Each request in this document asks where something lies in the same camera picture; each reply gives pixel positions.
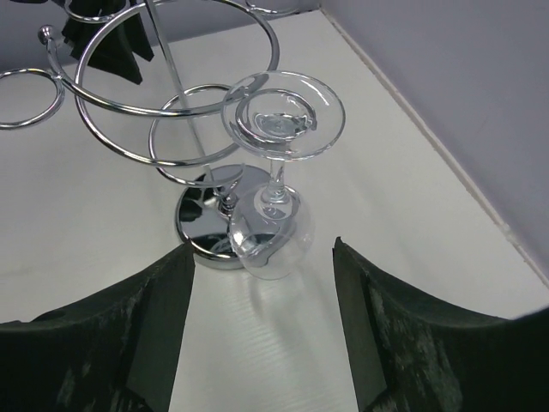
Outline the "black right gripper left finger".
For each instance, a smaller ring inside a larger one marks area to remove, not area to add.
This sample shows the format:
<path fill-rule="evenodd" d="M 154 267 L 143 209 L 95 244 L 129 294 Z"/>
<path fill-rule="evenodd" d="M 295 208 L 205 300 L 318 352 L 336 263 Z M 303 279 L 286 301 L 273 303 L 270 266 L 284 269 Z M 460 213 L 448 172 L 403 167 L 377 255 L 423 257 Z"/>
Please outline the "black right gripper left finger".
<path fill-rule="evenodd" d="M 1 325 L 3 411 L 167 411 L 195 274 L 179 246 L 30 322 Z"/>

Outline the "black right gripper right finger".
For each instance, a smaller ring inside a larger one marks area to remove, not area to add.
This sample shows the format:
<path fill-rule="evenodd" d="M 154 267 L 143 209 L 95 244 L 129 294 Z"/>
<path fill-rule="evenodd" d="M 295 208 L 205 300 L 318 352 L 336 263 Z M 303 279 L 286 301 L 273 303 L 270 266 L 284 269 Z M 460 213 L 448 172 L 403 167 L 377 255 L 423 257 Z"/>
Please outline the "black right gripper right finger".
<path fill-rule="evenodd" d="M 359 410 L 547 410 L 547 309 L 485 315 L 392 276 L 341 240 L 332 256 Z"/>

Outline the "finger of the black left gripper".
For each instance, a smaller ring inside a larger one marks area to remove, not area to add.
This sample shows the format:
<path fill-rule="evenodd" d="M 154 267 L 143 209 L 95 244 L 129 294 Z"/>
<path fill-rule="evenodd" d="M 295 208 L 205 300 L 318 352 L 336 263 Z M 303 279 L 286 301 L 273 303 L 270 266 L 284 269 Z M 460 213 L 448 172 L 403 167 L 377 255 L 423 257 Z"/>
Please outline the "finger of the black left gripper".
<path fill-rule="evenodd" d="M 69 3 L 69 9 L 81 16 L 99 17 L 115 14 L 124 6 L 136 5 L 135 1 L 82 0 Z M 68 19 L 62 30 L 65 42 L 72 47 L 70 56 L 79 59 L 91 38 L 102 28 L 100 24 Z M 88 65 L 92 68 L 123 77 L 140 84 L 142 75 L 136 61 L 139 56 L 147 61 L 154 58 L 140 16 L 135 15 L 113 29 L 96 47 Z"/>

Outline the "clear wine glass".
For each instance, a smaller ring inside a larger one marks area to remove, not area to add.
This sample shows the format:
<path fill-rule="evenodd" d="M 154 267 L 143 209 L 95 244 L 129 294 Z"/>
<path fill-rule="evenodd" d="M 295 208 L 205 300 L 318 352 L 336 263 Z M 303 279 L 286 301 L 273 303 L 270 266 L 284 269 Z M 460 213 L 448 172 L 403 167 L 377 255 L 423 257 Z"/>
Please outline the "clear wine glass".
<path fill-rule="evenodd" d="M 254 277 L 282 279 L 305 260 L 315 232 L 310 206 L 287 185 L 285 166 L 334 146 L 347 120 L 344 105 L 315 77 L 268 70 L 229 89 L 221 119 L 242 150 L 270 163 L 267 182 L 247 190 L 233 209 L 231 246 Z"/>

